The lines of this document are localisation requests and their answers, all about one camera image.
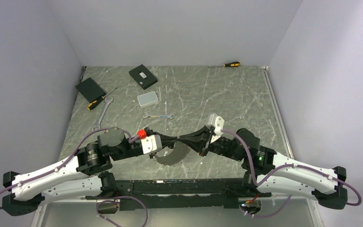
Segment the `metal oval key organizer plate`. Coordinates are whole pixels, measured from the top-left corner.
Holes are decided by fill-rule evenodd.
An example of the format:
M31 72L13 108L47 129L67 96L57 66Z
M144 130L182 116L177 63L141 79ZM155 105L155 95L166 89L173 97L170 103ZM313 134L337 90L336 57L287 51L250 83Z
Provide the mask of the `metal oval key organizer plate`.
M154 160L165 166L173 166L181 162L190 152L190 148L180 142L176 142L173 148L166 147L163 156L159 156L157 153L154 154Z

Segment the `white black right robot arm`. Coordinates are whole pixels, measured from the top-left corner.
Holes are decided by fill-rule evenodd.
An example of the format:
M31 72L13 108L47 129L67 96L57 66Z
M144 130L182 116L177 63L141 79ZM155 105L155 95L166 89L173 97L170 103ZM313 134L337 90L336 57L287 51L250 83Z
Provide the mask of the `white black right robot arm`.
M307 165L260 144L260 139L246 128L228 131L233 138L215 137L212 128L178 137L200 156L209 152L241 162L245 170L242 192L247 196L264 193L284 193L315 200L319 205L341 210L348 204L348 192L343 186L346 169L341 166L321 168Z

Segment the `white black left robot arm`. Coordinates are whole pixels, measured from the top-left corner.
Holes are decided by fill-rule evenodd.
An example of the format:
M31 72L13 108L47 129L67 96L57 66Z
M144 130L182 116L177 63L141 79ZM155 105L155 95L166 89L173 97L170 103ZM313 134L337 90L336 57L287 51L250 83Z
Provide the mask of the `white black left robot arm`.
M22 216L54 201L75 197L112 198L119 194L115 177L109 172L112 162L151 155L177 141L149 128L131 136L112 127L98 129L96 141L76 150L68 157L42 169L3 175L3 186L9 192L2 197L1 209L11 216Z

